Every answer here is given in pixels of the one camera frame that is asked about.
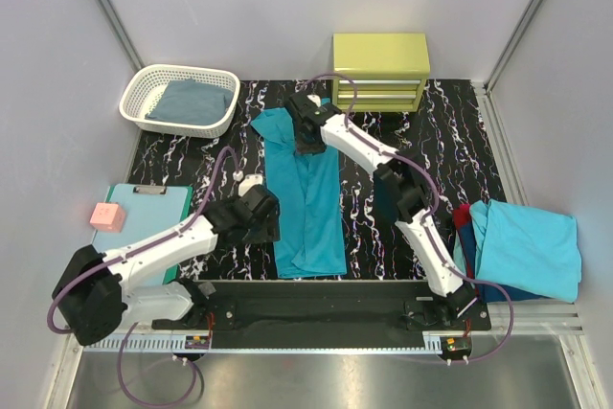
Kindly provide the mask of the teal t shirt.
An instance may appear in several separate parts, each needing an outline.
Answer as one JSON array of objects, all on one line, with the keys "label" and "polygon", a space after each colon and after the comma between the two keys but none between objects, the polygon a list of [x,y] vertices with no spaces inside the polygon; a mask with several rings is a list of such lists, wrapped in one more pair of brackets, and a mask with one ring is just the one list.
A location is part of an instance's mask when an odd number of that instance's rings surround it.
[{"label": "teal t shirt", "polygon": [[280,203],[280,239],[274,243],[278,277],[345,275],[338,151],[298,153],[284,108],[263,110],[251,126],[263,138],[266,187]]}]

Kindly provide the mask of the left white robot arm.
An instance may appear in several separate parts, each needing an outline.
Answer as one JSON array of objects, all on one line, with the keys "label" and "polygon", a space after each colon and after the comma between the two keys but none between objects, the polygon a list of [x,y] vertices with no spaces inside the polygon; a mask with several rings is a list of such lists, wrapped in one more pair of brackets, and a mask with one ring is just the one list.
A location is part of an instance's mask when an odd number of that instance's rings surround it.
[{"label": "left white robot arm", "polygon": [[149,279],[219,247],[279,240],[280,213],[277,196],[257,184],[147,239],[105,252],[81,247],[57,282],[48,314],[61,313],[66,332],[82,346],[135,323],[197,328],[210,312],[209,294],[188,280],[151,285]]}]

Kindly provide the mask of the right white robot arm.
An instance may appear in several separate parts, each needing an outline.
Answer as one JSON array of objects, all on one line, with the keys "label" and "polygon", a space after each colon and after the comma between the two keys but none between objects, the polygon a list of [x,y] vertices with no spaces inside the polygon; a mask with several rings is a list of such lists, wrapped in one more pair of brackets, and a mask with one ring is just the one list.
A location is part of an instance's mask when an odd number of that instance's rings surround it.
[{"label": "right white robot arm", "polygon": [[356,126],[331,103],[318,104],[299,92],[285,101],[284,108],[291,118],[299,153],[320,154],[335,148],[372,177],[375,206],[407,238],[425,272],[436,320],[447,329],[459,327],[477,297],[436,228],[433,215],[438,193],[432,178],[405,154]]}]

